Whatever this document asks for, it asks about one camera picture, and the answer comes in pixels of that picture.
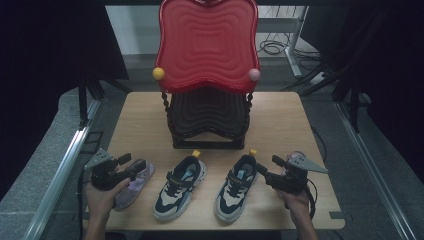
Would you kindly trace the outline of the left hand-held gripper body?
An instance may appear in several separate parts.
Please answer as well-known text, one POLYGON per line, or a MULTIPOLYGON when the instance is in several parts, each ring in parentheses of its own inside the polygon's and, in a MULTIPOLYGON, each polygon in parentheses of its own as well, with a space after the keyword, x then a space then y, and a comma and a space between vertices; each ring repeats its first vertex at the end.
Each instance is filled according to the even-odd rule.
POLYGON ((116 172, 118 166, 117 158, 100 148, 85 164, 84 169, 91 171, 91 183, 94 187, 107 191, 122 180, 131 178, 131 173, 126 170, 116 172))

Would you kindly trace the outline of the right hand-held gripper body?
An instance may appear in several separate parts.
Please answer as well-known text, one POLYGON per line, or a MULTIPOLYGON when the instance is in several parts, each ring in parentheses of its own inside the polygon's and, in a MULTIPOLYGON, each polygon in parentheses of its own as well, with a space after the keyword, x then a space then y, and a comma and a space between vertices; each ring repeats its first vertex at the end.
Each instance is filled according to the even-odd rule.
POLYGON ((265 182, 267 185, 270 185, 274 189, 287 193, 298 193, 306 188, 308 182, 308 173, 310 171, 323 174, 328 173, 326 168, 318 165, 307 157, 302 168, 307 171, 306 176, 296 176, 294 174, 283 176, 269 172, 269 176, 265 178, 265 182))

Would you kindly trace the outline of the navy and white sneaker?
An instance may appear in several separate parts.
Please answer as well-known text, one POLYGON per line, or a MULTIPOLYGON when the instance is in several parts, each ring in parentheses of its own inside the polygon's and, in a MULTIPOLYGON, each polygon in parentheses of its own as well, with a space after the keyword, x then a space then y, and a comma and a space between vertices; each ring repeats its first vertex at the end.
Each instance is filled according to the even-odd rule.
POLYGON ((193 191, 207 174, 206 165, 199 156, 200 151, 194 150, 167 173, 166 183, 159 192, 153 208, 153 215, 157 220, 172 221, 188 208, 193 191))
POLYGON ((251 149, 229 170, 215 199, 215 214, 225 223, 235 222, 243 213, 250 188, 257 179, 256 150, 251 149))

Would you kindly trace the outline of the red and black shoe rack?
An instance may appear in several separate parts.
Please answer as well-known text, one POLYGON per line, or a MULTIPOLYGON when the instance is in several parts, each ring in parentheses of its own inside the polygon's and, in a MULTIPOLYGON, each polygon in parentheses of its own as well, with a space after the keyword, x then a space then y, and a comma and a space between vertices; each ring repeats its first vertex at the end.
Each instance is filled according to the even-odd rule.
POLYGON ((260 79, 255 0, 163 0, 153 70, 175 148, 242 149, 260 79))

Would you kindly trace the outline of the person's left hand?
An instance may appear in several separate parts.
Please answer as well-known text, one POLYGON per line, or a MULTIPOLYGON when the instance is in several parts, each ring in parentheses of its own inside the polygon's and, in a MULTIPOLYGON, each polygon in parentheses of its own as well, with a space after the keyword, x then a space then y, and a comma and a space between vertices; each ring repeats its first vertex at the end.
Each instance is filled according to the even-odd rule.
POLYGON ((119 182, 114 188, 107 191, 97 189, 88 183, 84 187, 84 193, 87 198, 88 208, 91 219, 106 219, 109 217, 113 208, 115 196, 130 183, 130 179, 126 178, 119 182))

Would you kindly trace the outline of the person's right hand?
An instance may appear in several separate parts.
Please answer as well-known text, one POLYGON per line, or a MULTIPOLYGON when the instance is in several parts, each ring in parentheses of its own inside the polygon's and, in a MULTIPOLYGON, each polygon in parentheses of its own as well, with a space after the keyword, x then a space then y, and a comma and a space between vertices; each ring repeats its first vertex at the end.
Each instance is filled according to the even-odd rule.
POLYGON ((309 199, 304 191, 292 194, 278 190, 278 195, 284 200, 293 221, 310 219, 309 199))

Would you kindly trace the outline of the black stand leg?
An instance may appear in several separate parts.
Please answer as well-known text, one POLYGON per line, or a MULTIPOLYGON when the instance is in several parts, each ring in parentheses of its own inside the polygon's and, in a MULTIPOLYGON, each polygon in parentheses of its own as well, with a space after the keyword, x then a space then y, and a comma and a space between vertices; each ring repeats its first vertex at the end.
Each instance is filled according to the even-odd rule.
POLYGON ((358 108, 359 108, 359 83, 355 77, 342 78, 332 93, 332 98, 336 102, 342 101, 347 95, 350 95, 349 107, 349 123, 356 133, 358 128, 358 108))
POLYGON ((78 85, 80 130, 85 128, 88 125, 89 121, 87 93, 90 93, 95 100, 102 100, 104 97, 104 90, 100 82, 96 80, 92 75, 83 73, 78 85))

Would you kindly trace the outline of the white power strip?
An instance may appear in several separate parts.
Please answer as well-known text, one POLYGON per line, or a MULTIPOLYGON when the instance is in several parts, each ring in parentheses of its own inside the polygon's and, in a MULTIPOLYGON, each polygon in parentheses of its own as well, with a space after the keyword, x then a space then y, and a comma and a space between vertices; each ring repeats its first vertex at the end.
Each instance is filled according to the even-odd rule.
POLYGON ((325 77, 327 76, 327 74, 325 72, 320 72, 318 73, 316 76, 314 76, 311 80, 310 83, 312 85, 318 84, 320 83, 325 77))

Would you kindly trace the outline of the black curtain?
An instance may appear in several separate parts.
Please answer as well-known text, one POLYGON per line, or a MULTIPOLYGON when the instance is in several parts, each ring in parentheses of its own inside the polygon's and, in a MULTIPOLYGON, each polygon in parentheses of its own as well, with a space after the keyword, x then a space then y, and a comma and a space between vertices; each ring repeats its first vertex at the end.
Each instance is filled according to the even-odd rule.
POLYGON ((324 83, 337 83, 336 101, 366 94, 368 115, 424 183, 424 0, 330 1, 312 29, 346 17, 324 83))
POLYGON ((0 0, 0 200, 84 80, 128 77, 102 0, 0 0))

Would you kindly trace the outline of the white metal stand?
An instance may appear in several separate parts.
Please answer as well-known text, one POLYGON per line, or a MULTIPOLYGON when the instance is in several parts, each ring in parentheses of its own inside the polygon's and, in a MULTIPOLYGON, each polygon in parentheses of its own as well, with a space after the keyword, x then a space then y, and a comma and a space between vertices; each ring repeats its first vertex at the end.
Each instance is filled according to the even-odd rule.
POLYGON ((302 76, 302 72, 300 70, 300 67, 295 57, 295 49, 296 49, 296 45, 297 45, 301 30, 303 27, 303 23, 304 23, 307 11, 308 11, 308 7, 304 6, 300 15, 296 19, 296 27, 290 38, 290 43, 288 44, 288 47, 285 49, 286 58, 288 60, 289 66, 295 78, 300 78, 302 76))

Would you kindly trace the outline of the aluminium rail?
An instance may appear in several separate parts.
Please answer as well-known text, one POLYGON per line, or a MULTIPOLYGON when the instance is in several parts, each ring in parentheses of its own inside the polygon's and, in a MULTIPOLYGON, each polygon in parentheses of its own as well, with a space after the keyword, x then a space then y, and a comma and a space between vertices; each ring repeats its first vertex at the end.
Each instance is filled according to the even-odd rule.
POLYGON ((346 129, 349 138, 356 149, 360 160, 368 176, 370 177, 374 188, 376 189, 396 231, 398 232, 401 240, 418 240, 414 233, 404 211, 400 207, 399 202, 393 195, 381 172, 375 164, 374 158, 369 152, 366 144, 364 143, 361 135, 351 125, 349 114, 346 107, 342 103, 336 102, 334 104, 342 122, 346 129))
POLYGON ((92 118, 97 113, 100 105, 101 102, 99 100, 93 100, 88 105, 88 122, 85 127, 75 132, 44 197, 42 198, 27 230, 25 231, 22 240, 39 240, 42 236, 42 233, 55 208, 56 202, 64 189, 66 181, 76 162, 77 156, 91 128, 93 122, 92 118))

